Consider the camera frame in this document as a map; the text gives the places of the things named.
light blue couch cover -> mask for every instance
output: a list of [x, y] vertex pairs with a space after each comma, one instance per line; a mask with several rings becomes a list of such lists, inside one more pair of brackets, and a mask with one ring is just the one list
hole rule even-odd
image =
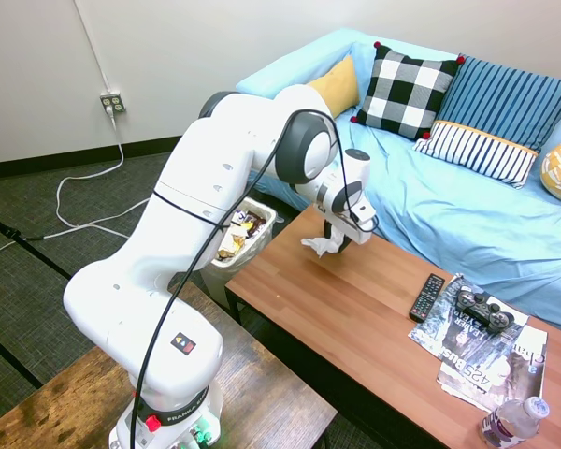
[[[350, 54], [364, 101], [380, 40], [414, 58], [456, 55], [404, 42], [338, 30], [268, 65], [237, 85], [245, 94], [273, 98], [282, 88], [324, 75]], [[540, 183], [542, 157], [561, 142], [561, 121], [543, 147], [525, 187], [515, 190], [459, 167], [414, 152], [413, 141], [337, 118], [343, 149], [371, 157], [367, 198], [378, 213], [381, 236], [472, 282], [514, 307], [561, 327], [561, 201]], [[258, 190], [298, 210], [309, 202], [287, 184], [263, 177]]]

tv remote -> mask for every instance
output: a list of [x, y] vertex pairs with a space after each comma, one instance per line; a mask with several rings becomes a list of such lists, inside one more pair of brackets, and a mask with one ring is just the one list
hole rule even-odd
[[445, 280], [436, 274], [428, 276], [420, 295], [411, 306], [410, 318], [416, 323], [423, 323], [434, 305], [434, 301], [439, 297], [440, 289], [445, 284]]

white robotic arm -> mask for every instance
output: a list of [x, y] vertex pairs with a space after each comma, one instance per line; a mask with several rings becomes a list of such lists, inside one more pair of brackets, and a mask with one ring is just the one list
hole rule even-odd
[[[325, 116], [295, 115], [301, 109]], [[346, 151], [345, 189], [340, 167], [329, 167], [338, 136], [328, 114], [322, 98], [307, 86], [287, 88], [274, 100], [214, 95], [172, 152], [131, 238], [70, 281], [66, 310], [85, 335], [129, 372], [132, 383], [169, 300], [172, 276], [189, 268], [212, 229], [241, 197], [250, 170], [262, 169], [275, 148], [268, 175], [291, 183], [350, 239], [369, 239], [375, 215], [363, 195], [369, 158]], [[195, 269], [214, 258], [223, 238], [223, 230], [217, 232]], [[136, 447], [196, 447], [196, 427], [209, 434], [205, 445], [218, 439], [222, 395], [213, 379], [222, 352], [218, 331], [176, 299], [146, 371]], [[111, 448], [129, 447], [131, 407], [111, 433]]]

floor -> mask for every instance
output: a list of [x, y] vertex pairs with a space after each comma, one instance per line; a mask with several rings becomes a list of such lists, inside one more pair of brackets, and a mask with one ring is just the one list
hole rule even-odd
[[[68, 181], [62, 191], [61, 214], [73, 224], [120, 213], [147, 198], [168, 154], [144, 156], [103, 177], [90, 181]], [[0, 220], [20, 229], [25, 237], [45, 236], [67, 228], [55, 216], [55, 192], [60, 180], [101, 171], [112, 164], [54, 170], [0, 180]], [[287, 225], [295, 211], [269, 197], [257, 196], [275, 208], [284, 223], [275, 224], [274, 234]], [[108, 226], [129, 234], [143, 207], [109, 221]], [[0, 235], [0, 247], [9, 240]], [[69, 273], [108, 257], [124, 240], [97, 229], [84, 229], [34, 246]], [[192, 277], [203, 287], [199, 275]], [[18, 245], [0, 252], [0, 341], [41, 382], [45, 383], [68, 367], [93, 344], [81, 335], [68, 318], [62, 297], [66, 280], [34, 259]], [[258, 340], [265, 339], [269, 326], [260, 317], [246, 316], [246, 328]], [[0, 357], [0, 416], [33, 393], [34, 388]], [[364, 432], [338, 416], [328, 429], [333, 449], [378, 449]]]

white tissue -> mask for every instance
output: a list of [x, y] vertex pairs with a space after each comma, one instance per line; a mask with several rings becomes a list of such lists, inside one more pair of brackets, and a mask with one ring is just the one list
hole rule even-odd
[[339, 231], [335, 226], [330, 228], [330, 239], [317, 237], [315, 239], [302, 239], [301, 244], [312, 248], [318, 257], [322, 257], [324, 253], [336, 253], [338, 247], [343, 243], [344, 233]]

